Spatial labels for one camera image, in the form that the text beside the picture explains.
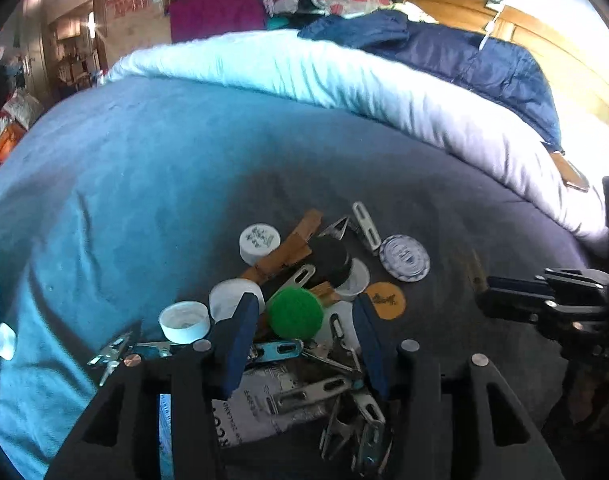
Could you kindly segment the white printed bottle cap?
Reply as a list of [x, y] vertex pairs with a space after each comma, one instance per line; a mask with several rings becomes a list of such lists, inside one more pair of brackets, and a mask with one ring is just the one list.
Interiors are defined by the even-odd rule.
[[266, 223], [254, 223], [244, 229], [238, 239], [239, 255], [248, 266], [254, 266], [257, 261], [275, 250], [282, 239], [274, 226]]

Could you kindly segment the brown wooden clothespin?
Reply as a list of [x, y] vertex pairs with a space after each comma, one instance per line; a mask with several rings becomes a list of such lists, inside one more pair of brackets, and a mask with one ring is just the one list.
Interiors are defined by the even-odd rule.
[[296, 263], [312, 254], [309, 240], [321, 226], [323, 214], [317, 209], [306, 211], [298, 226], [280, 243], [269, 255], [262, 257], [257, 263], [240, 275], [258, 285], [263, 285], [280, 272], [285, 271]]

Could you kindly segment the white open bottle cap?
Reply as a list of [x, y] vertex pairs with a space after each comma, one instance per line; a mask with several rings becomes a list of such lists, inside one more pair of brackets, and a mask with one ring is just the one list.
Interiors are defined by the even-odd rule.
[[163, 309], [158, 318], [162, 333], [175, 344], [192, 344], [211, 328], [208, 307], [199, 301], [181, 301]]

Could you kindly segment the green felt bottle cap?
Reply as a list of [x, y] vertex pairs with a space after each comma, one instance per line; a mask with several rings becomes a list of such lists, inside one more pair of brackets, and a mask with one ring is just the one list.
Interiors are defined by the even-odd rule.
[[324, 313], [312, 292], [303, 288], [284, 288], [266, 307], [271, 330], [283, 339], [312, 339], [321, 329]]

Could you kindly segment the printed paper sachet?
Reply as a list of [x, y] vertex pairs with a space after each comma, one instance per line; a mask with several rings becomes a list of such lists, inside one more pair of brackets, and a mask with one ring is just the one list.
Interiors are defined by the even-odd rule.
[[226, 401], [212, 402], [216, 437], [222, 448], [283, 434], [293, 426], [328, 415], [325, 404], [299, 408], [278, 415], [273, 404], [276, 393], [299, 388], [301, 382], [285, 365], [255, 368], [242, 375], [239, 387]]

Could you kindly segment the white ridged jar lid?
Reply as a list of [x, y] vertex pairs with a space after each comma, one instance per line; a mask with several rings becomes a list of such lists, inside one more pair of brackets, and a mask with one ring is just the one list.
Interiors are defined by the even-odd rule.
[[385, 238], [379, 247], [379, 259], [396, 280], [416, 283], [428, 275], [430, 258], [425, 247], [415, 238], [395, 234]]

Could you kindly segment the smartphone on bed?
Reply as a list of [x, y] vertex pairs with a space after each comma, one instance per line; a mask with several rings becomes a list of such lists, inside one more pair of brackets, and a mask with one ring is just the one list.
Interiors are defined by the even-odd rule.
[[559, 171], [562, 183], [566, 185], [567, 188], [573, 188], [574, 190], [583, 193], [589, 192], [589, 180], [586, 179], [585, 175], [582, 174], [580, 170], [569, 162], [562, 152], [551, 152], [549, 156], [551, 156], [551, 160]]

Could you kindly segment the blue bed blanket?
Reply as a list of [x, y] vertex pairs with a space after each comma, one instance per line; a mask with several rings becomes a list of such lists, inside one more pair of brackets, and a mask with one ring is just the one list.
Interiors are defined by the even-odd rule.
[[362, 202], [382, 235], [426, 247], [428, 276], [405, 285], [414, 337], [452, 373], [486, 354], [543, 425], [567, 364], [530, 326], [486, 318], [481, 276], [532, 278], [586, 266], [583, 247], [478, 169], [343, 110], [174, 79], [126, 79], [46, 113], [0, 169], [0, 317], [17, 335], [0, 365], [0, 445], [42, 478], [96, 391], [88, 359], [160, 311], [205, 300], [242, 273], [238, 239], [326, 222]]

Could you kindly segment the wooden headboard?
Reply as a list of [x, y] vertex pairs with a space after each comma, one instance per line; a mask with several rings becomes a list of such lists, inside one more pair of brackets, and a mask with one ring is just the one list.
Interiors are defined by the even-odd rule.
[[531, 52], [546, 76], [557, 103], [570, 104], [609, 127], [609, 53], [577, 46], [553, 28], [512, 6], [501, 12], [487, 0], [406, 0], [439, 23], [484, 32], [497, 18], [492, 36]]

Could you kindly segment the navy blue jacket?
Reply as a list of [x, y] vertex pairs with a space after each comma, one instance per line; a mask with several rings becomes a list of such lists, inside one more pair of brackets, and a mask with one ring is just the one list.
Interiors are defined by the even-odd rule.
[[413, 22], [396, 10], [357, 18], [324, 16], [298, 36], [362, 50], [469, 90], [515, 113], [539, 134], [547, 151], [562, 150], [551, 86], [524, 47], [485, 40], [464, 29]]

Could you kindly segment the white duvet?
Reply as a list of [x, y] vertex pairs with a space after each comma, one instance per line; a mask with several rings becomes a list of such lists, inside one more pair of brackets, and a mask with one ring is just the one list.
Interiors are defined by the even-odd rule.
[[594, 252], [608, 247], [600, 186], [567, 188], [539, 135], [515, 113], [401, 63], [292, 29], [256, 30], [136, 50], [106, 79], [135, 76], [260, 91], [383, 122], [507, 186]]

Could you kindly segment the magenta cloth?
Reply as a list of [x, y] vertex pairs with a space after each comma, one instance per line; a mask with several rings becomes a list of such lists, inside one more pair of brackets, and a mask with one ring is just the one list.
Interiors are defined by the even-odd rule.
[[173, 44], [264, 30], [268, 19], [262, 0], [173, 0], [169, 16]]

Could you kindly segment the stacked cardboard boxes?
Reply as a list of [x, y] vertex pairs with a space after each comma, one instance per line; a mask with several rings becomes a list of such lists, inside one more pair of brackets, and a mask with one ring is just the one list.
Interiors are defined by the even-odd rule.
[[169, 0], [108, 0], [104, 46], [108, 67], [136, 50], [170, 44]]

